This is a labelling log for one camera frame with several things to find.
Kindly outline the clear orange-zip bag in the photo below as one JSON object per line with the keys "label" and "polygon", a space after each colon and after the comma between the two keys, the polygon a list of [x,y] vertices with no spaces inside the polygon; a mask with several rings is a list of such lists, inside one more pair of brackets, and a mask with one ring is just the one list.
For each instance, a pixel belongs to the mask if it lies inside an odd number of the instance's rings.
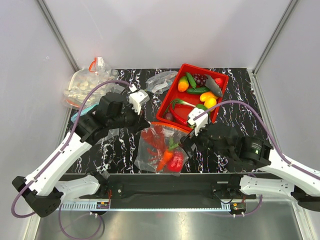
{"label": "clear orange-zip bag", "polygon": [[179,176],[189,158],[180,142],[187,134],[180,127],[152,122],[140,134],[134,165],[140,171]]}

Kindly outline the red toy bell pepper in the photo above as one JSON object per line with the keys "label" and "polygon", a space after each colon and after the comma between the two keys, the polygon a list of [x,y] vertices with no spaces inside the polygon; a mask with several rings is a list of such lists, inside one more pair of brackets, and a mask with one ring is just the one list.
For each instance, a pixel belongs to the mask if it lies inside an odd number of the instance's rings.
{"label": "red toy bell pepper", "polygon": [[182,170],[184,165],[184,153],[182,151],[175,151],[171,160],[167,163],[167,169],[170,172],[178,173]]}

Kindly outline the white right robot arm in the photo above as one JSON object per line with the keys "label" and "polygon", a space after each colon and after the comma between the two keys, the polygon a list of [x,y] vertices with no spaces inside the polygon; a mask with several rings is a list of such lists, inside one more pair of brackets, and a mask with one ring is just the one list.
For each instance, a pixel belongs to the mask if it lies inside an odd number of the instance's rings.
{"label": "white right robot arm", "polygon": [[238,132],[221,123],[210,123],[192,130],[180,139],[188,156],[193,147],[200,152],[220,153],[245,169],[256,169],[276,176],[254,178],[232,174],[222,192],[232,198],[241,195],[273,195],[294,200],[307,210],[320,210],[320,173],[294,160],[285,161],[268,141],[256,137],[240,136]]}

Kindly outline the red toy lobster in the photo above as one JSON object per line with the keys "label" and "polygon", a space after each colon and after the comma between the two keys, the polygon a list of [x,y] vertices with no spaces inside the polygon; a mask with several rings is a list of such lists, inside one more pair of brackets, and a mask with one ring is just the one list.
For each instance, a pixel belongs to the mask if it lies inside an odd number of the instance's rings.
{"label": "red toy lobster", "polygon": [[163,126],[155,124],[146,128],[141,132],[141,137],[148,144],[146,150],[150,155],[149,161],[154,162],[154,165],[158,164],[167,149]]}

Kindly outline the orange toy carrot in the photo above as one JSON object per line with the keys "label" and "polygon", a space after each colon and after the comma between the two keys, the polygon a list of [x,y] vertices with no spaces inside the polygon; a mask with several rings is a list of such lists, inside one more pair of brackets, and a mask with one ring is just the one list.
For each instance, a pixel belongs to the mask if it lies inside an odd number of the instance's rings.
{"label": "orange toy carrot", "polygon": [[165,165],[171,160],[171,158],[174,155],[174,150],[179,146],[179,143],[174,141],[174,138],[171,137],[169,139],[169,146],[168,148],[163,152],[162,155],[162,159],[161,161],[158,163],[157,168],[156,168],[156,172],[160,172]]}

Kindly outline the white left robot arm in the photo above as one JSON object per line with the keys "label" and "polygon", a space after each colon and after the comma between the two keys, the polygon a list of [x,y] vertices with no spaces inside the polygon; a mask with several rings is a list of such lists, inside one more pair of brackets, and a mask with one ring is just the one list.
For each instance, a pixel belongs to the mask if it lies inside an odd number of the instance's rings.
{"label": "white left robot arm", "polygon": [[150,126],[142,110],[150,99],[138,90],[124,97],[108,92],[99,104],[88,113],[77,116],[70,131],[58,148],[32,173],[17,176],[12,185],[23,197],[34,214],[41,218],[53,213],[61,203],[83,196],[103,198],[108,193],[106,174],[88,173],[82,178],[61,181],[61,177],[84,153],[92,148],[109,131],[128,129],[138,133]]}

